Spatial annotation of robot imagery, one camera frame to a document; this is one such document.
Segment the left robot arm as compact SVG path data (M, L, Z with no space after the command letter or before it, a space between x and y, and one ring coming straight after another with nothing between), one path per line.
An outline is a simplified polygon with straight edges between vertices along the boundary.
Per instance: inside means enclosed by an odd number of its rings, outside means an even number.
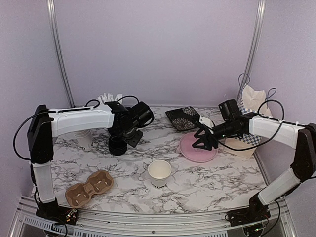
M127 146L137 146L143 136L141 129L151 124L154 118L150 107L142 101L133 107L125 107L119 102L72 109L50 110L46 105L38 106L27 138L40 209L52 220L59 219L63 213L55 197L51 174L54 138L75 133L80 146L89 150L92 144L90 131L104 128L110 134L110 153L121 156Z

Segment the pink plate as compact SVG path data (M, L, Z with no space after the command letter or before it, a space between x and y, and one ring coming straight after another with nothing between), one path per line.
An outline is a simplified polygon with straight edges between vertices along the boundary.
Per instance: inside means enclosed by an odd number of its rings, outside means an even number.
M188 133L181 137L178 150L188 160L197 163L204 163L211 161L217 155L217 149L204 150L200 148L194 148L193 143L197 141L194 137L194 133Z

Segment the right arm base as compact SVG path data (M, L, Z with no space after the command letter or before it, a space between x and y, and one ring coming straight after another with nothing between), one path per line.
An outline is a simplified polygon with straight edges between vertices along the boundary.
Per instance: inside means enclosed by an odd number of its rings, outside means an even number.
M262 220L268 220L271 214L267 207L258 212L251 212L249 207L228 211L225 220L230 222L232 227L251 224Z

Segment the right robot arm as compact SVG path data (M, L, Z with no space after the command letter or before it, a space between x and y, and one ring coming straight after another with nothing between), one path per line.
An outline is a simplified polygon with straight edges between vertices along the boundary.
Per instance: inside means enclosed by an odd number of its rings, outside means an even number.
M194 148L212 150L219 145L236 152L222 142L226 138L244 135L260 136L264 140L256 145L260 158L267 158L266 168L286 162L288 168L280 168L273 181L249 200L244 216L255 221L264 209L279 197L293 192L300 184L313 179L316 172L316 125L285 121L259 112L242 113L236 100L227 100L219 105L224 122L215 125L206 117L199 117L195 124L199 128L195 134Z

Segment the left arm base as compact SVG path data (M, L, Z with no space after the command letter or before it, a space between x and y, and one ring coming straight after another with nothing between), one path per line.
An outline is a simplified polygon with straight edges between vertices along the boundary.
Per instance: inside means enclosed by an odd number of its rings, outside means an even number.
M74 211L73 208L56 206L44 211L43 208L36 210L36 216L48 219L51 221L57 221L68 225L75 226L78 220L79 212Z

